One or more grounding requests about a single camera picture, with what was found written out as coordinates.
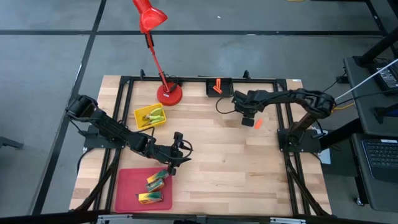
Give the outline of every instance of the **red lamp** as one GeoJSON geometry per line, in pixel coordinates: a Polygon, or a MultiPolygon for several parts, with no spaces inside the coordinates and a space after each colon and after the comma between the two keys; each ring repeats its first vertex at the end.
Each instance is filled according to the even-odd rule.
{"type": "Polygon", "coordinates": [[[163,85],[161,85],[157,89],[157,99],[163,105],[173,106],[180,102],[182,99],[182,89],[179,85],[175,83],[168,83],[166,78],[164,77],[164,73],[162,68],[157,61],[154,43],[152,42],[152,37],[150,32],[152,29],[161,25],[164,21],[166,21],[167,16],[161,10],[152,7],[149,0],[132,0],[134,5],[136,6],[140,17],[139,17],[139,28],[141,33],[145,34],[148,47],[152,52],[152,56],[155,60],[156,67],[159,71],[159,75],[162,79],[163,85]]]}

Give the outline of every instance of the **yellow bin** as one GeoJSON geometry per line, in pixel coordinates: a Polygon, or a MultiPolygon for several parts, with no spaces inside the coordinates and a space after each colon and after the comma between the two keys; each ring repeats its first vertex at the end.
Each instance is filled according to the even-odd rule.
{"type": "Polygon", "coordinates": [[[146,107],[141,108],[141,109],[137,109],[137,110],[134,111],[134,116],[136,117],[136,124],[137,124],[137,129],[138,130],[159,126],[161,124],[166,123],[166,120],[167,120],[166,119],[166,114],[164,113],[164,110],[163,110],[163,105],[161,103],[157,103],[155,105],[150,105],[150,106],[146,106],[146,107]],[[161,122],[158,122],[158,123],[155,123],[155,124],[150,124],[150,125],[147,125],[147,126],[143,127],[143,125],[145,125],[146,122],[148,122],[148,120],[143,120],[143,117],[145,115],[150,114],[150,112],[153,111],[156,108],[162,108],[162,116],[164,117],[164,121],[161,121],[161,122]]]}

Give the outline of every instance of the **table leg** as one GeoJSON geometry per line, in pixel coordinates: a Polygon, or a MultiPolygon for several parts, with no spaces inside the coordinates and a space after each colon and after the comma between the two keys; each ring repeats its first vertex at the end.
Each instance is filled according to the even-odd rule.
{"type": "Polygon", "coordinates": [[[354,133],[363,133],[363,128],[359,118],[352,120],[351,122],[345,124],[344,126],[336,129],[326,136],[319,139],[322,149],[327,149],[328,147],[351,137],[354,133]]]}

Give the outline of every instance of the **red tray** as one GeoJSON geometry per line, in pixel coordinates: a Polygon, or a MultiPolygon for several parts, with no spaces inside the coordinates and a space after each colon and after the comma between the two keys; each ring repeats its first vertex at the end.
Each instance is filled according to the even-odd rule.
{"type": "Polygon", "coordinates": [[[160,190],[163,202],[143,205],[139,203],[136,194],[147,193],[145,185],[147,178],[166,169],[166,167],[121,169],[116,189],[115,212],[141,212],[153,210],[170,210],[173,205],[172,176],[164,179],[165,186],[160,190]]]}

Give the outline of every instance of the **orange object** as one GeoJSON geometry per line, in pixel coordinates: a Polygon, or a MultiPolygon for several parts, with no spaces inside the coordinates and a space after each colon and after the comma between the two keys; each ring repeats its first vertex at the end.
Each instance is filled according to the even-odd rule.
{"type": "Polygon", "coordinates": [[[221,89],[221,79],[219,78],[216,79],[216,86],[217,88],[221,89]]]}
{"type": "Polygon", "coordinates": [[[216,91],[218,94],[222,94],[223,91],[220,90],[217,86],[213,86],[214,91],[216,91]]]}
{"type": "Polygon", "coordinates": [[[262,119],[259,119],[256,125],[254,126],[254,129],[260,129],[261,125],[262,125],[262,119]]]}

